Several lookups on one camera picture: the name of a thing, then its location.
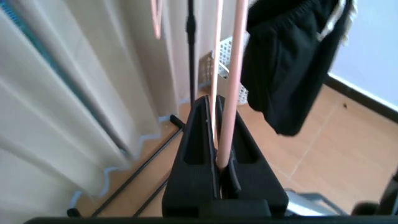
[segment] wall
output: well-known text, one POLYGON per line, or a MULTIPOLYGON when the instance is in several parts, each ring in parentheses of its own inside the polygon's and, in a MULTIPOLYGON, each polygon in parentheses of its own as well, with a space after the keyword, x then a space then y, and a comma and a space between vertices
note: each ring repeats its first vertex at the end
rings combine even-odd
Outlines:
POLYGON ((348 46, 340 48, 331 72, 398 111, 398 1, 360 0, 358 11, 348 46))

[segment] pink pole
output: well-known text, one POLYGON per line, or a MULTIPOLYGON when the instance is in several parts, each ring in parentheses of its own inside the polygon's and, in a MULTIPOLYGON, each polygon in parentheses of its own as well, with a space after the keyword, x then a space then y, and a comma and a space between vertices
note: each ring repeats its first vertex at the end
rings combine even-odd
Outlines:
POLYGON ((235 10, 234 34, 232 42, 231 69, 229 70, 228 92, 224 104, 223 125, 219 142, 217 166, 223 170, 228 165, 231 154, 232 137, 235 127, 236 104, 238 103, 239 83, 243 61, 243 37, 248 19, 248 0, 237 0, 235 10))
POLYGON ((213 131, 213 140, 216 134, 216 95, 217 95, 217 81, 218 81, 218 61, 220 58, 220 36, 221 36, 221 18, 223 17, 223 0, 217 0, 217 17, 216 17, 216 37, 213 61, 213 78, 211 79, 211 130, 213 131))
POLYGON ((157 6, 156 0, 150 0, 150 9, 152 12, 152 23, 154 24, 155 37, 160 39, 161 28, 162 28, 162 8, 163 0, 159 0, 159 5, 157 6))

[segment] curtain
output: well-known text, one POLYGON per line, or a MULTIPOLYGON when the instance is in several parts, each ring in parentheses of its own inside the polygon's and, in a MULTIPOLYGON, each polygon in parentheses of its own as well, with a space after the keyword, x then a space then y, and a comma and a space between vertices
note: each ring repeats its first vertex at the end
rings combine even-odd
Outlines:
MULTIPOLYGON (((1 3, 0 217, 65 216, 76 191, 103 194, 104 171, 131 166, 187 101, 187 1, 165 0, 160 40, 148 0, 1 3)), ((197 61, 214 47, 215 6, 195 1, 197 61)), ((222 38, 234 6, 224 2, 222 38)))

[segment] dark baseboard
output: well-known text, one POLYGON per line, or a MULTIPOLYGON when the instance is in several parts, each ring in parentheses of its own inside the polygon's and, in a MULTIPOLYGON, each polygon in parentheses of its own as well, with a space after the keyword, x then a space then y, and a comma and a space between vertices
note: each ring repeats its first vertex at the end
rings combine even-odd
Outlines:
POLYGON ((336 90, 337 92, 351 98, 352 100, 362 104, 363 106, 373 110, 374 112, 384 116, 391 121, 398 123, 398 111, 394 111, 393 109, 377 102, 376 100, 348 87, 344 83, 335 80, 332 77, 328 77, 326 79, 325 85, 336 90))

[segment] black cord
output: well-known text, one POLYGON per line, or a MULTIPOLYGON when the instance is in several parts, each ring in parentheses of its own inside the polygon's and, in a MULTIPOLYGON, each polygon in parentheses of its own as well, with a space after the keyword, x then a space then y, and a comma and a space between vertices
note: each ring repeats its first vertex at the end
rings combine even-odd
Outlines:
POLYGON ((186 32, 188 37, 189 54, 189 81, 190 81, 190 99, 191 106, 196 98, 195 92, 195 32, 196 21, 193 15, 193 0, 188 0, 188 18, 186 23, 186 32))

